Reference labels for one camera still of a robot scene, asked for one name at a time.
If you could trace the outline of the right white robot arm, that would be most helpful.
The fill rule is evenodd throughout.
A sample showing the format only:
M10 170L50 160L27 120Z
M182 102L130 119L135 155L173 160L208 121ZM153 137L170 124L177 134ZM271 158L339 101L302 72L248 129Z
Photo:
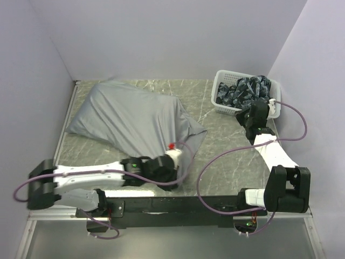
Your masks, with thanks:
M298 166L283 150L279 138L267 126L270 103L254 101L251 107L238 112L236 119L245 128L252 147L261 155L270 170L266 187L242 188L237 195L237 211L249 215L256 207L269 212L305 213L309 207L311 173Z

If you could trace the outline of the grey pillowcase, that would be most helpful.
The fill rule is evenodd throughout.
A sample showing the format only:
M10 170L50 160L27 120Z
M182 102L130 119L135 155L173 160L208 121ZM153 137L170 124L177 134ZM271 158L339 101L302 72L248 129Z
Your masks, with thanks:
M113 80L91 88L66 131L108 142L134 157L155 158L170 143L184 143L178 171L158 176L157 182L174 181L185 174L190 156L207 134L177 97Z

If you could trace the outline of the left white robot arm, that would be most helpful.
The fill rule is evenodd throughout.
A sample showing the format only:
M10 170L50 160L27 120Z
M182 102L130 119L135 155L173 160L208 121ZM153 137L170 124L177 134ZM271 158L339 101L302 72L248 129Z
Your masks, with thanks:
M52 159L47 159L29 174L27 208L41 210L59 204L101 217L108 209L102 188L139 187L150 182L165 190L174 189L179 161L179 155L170 152L153 159L130 157L81 167L56 166Z

